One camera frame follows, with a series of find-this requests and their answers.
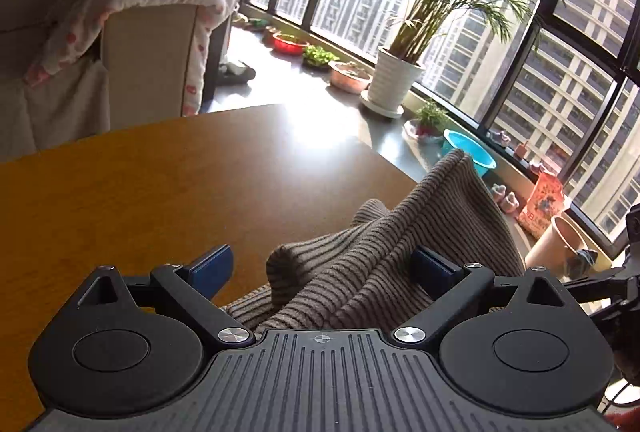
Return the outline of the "striped grey knit garment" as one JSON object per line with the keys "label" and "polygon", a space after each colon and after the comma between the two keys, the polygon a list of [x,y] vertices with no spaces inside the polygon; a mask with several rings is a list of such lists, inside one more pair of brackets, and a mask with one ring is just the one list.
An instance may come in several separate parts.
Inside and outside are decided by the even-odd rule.
{"label": "striped grey knit garment", "polygon": [[224,311],[263,334],[284,329],[378,328],[390,332],[432,303],[410,276],[417,247],[498,276],[524,274],[502,214],[461,151],[447,153],[393,209],[364,203],[338,233],[282,244],[266,262],[267,285]]}

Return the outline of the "brown paper bucket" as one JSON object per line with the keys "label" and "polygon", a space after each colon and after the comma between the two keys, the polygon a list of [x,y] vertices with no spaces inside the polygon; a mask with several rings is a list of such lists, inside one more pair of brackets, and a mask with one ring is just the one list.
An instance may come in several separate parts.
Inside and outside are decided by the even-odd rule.
{"label": "brown paper bucket", "polygon": [[562,215],[551,218],[524,261],[527,268],[547,268],[562,280],[579,279],[612,267],[612,261]]}

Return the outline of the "turquoise plastic basin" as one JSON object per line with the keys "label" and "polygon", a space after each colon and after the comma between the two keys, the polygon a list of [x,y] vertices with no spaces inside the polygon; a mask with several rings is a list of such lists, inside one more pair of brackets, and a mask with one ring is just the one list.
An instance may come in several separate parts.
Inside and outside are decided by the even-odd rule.
{"label": "turquoise plastic basin", "polygon": [[467,153],[474,164],[474,169],[478,176],[483,177],[487,172],[497,168],[494,157],[475,139],[451,129],[444,130],[444,140],[442,140],[442,155],[446,155],[454,149],[459,149]]}

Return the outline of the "white ribbed plant pot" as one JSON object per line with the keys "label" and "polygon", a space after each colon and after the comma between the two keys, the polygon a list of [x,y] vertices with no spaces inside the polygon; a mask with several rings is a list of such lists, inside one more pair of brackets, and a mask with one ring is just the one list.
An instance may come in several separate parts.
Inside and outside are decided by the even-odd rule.
{"label": "white ribbed plant pot", "polygon": [[399,119],[404,113],[402,102],[413,83],[419,82],[423,75],[422,66],[405,62],[380,47],[371,83],[360,92],[360,101],[384,118]]}

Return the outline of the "pink plant tray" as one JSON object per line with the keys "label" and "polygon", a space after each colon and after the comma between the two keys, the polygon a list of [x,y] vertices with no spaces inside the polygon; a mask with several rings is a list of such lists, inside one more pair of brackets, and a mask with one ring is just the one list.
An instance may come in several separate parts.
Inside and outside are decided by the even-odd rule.
{"label": "pink plant tray", "polygon": [[330,84],[352,95],[359,95],[371,83],[372,76],[354,62],[329,63]]}

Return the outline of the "red bowl on sill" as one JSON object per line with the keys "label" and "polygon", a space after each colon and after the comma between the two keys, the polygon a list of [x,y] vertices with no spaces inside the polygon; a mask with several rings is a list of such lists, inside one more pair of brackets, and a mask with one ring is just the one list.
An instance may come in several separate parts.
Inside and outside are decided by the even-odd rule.
{"label": "red bowl on sill", "polygon": [[304,50],[309,46],[306,40],[285,33],[276,33],[272,36],[273,50],[278,54],[285,54],[285,56],[300,57]]}

